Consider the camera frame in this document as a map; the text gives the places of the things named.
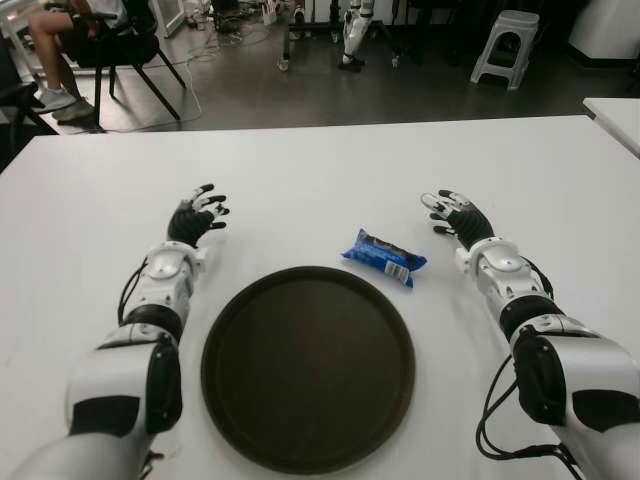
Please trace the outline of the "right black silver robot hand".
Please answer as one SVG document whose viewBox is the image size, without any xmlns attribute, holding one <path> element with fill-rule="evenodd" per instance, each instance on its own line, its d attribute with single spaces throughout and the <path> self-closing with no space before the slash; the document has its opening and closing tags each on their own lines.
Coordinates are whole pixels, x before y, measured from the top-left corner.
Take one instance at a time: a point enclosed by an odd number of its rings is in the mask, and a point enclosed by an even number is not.
<svg viewBox="0 0 640 480">
<path fill-rule="evenodd" d="M 480 241 L 494 237 L 488 218 L 460 193 L 443 189 L 437 194 L 423 193 L 420 201 L 430 211 L 433 231 L 439 235 L 455 237 L 466 250 Z"/>
</svg>

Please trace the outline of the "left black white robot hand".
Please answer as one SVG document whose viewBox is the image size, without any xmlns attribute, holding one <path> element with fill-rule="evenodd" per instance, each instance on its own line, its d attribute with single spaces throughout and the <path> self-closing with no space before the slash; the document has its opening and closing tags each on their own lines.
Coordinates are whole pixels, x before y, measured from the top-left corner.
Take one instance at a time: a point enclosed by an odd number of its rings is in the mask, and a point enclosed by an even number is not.
<svg viewBox="0 0 640 480">
<path fill-rule="evenodd" d="M 219 217 L 226 216 L 226 195 L 212 195 L 213 184 L 205 184 L 194 190 L 185 200 L 181 200 L 167 227 L 167 239 L 196 248 L 199 240 L 208 232 L 224 229 L 226 223 Z"/>
</svg>

